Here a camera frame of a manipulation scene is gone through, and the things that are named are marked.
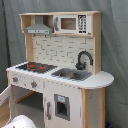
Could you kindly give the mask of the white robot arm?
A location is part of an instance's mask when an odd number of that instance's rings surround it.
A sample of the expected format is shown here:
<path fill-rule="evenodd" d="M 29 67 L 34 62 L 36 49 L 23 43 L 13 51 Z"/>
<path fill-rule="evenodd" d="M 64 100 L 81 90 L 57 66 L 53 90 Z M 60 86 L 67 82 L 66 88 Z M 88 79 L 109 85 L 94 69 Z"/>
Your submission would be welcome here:
<path fill-rule="evenodd" d="M 2 128 L 36 128 L 34 122 L 25 115 L 15 117 L 9 124 Z"/>

